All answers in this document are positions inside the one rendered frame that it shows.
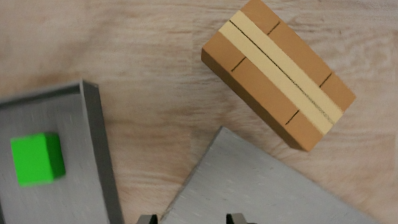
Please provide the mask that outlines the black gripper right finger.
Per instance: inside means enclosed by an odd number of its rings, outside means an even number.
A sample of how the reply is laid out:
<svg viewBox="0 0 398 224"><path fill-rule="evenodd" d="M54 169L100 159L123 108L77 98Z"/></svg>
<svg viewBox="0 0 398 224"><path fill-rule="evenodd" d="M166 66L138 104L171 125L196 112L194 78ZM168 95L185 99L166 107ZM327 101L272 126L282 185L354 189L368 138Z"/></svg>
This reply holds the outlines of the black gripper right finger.
<svg viewBox="0 0 398 224"><path fill-rule="evenodd" d="M256 224L256 223L247 223L243 213L233 213L233 214L227 214L226 224Z"/></svg>

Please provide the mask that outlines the green block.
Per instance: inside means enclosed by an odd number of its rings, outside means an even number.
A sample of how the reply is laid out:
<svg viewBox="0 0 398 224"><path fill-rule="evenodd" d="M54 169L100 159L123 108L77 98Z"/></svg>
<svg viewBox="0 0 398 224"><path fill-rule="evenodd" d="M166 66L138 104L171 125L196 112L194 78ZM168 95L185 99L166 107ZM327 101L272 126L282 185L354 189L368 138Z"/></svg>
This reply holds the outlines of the green block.
<svg viewBox="0 0 398 224"><path fill-rule="evenodd" d="M68 179L59 137L14 144L12 149L22 190Z"/></svg>

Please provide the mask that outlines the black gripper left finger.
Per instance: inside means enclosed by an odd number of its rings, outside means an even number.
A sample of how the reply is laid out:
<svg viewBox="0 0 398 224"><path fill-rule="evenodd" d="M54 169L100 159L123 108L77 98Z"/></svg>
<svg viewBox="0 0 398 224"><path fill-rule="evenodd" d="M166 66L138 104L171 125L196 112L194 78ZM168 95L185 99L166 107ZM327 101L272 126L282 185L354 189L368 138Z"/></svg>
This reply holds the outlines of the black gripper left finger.
<svg viewBox="0 0 398 224"><path fill-rule="evenodd" d="M141 214L136 224L158 224L157 214Z"/></svg>

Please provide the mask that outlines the brown cardboard box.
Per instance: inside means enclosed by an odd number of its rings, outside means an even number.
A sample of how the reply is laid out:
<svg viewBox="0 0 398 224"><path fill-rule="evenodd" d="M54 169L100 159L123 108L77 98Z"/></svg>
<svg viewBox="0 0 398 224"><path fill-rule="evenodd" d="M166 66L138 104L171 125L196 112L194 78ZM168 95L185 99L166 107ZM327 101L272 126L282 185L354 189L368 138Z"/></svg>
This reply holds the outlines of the brown cardboard box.
<svg viewBox="0 0 398 224"><path fill-rule="evenodd" d="M261 0L248 0L201 61L292 148L310 151L357 94Z"/></svg>

